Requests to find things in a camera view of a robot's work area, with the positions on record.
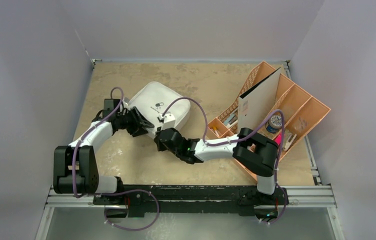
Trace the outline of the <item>grey medicine case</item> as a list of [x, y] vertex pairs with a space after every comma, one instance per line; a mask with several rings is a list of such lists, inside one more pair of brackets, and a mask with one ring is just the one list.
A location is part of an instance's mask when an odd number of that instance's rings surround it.
[[180, 130], [188, 121], [191, 108], [190, 101], [181, 99], [173, 103], [181, 97], [182, 95], [171, 88], [152, 81], [130, 99], [129, 106], [130, 108], [136, 107], [148, 121], [154, 124], [154, 128], [147, 129], [147, 135], [153, 139], [159, 127], [158, 116], [160, 114], [173, 114], [176, 130]]

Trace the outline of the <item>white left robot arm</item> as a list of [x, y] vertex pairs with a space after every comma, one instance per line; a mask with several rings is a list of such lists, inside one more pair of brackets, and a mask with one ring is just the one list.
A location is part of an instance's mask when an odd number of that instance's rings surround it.
[[126, 108], [121, 99], [106, 98], [103, 109], [77, 140], [58, 146], [53, 155], [53, 189], [57, 194], [105, 194], [114, 205], [122, 203], [125, 191], [117, 176], [100, 175], [95, 153], [119, 130], [132, 137], [147, 134], [154, 125], [136, 107]]

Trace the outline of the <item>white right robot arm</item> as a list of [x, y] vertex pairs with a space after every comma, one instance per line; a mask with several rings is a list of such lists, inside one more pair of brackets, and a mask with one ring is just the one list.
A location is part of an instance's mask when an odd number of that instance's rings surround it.
[[159, 152], [169, 151], [191, 165], [215, 159], [235, 159], [256, 175], [256, 196], [260, 202], [268, 204], [276, 198], [275, 170], [280, 146], [250, 128], [242, 128], [237, 135], [209, 140], [185, 138], [175, 128], [167, 128], [158, 132], [154, 142]]

